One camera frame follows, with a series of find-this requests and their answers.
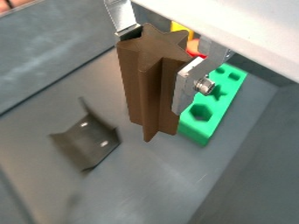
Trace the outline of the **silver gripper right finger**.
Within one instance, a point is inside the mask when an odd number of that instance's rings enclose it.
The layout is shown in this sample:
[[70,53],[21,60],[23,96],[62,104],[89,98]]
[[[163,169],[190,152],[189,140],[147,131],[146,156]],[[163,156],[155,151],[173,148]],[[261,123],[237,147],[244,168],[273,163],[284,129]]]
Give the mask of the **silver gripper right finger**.
[[177,73],[173,94],[173,112],[179,115],[193,103],[194,96],[209,95],[215,88],[210,78],[214,71],[234,55],[234,51],[207,37],[201,37],[199,52],[207,58],[195,57]]

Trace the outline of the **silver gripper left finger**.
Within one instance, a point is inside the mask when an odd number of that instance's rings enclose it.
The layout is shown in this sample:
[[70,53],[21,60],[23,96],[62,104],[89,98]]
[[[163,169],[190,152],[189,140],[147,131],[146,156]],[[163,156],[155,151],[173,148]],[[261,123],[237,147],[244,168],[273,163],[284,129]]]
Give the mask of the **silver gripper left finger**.
[[105,5],[117,28],[118,40],[138,38],[142,34],[142,25],[137,22],[131,0],[105,0]]

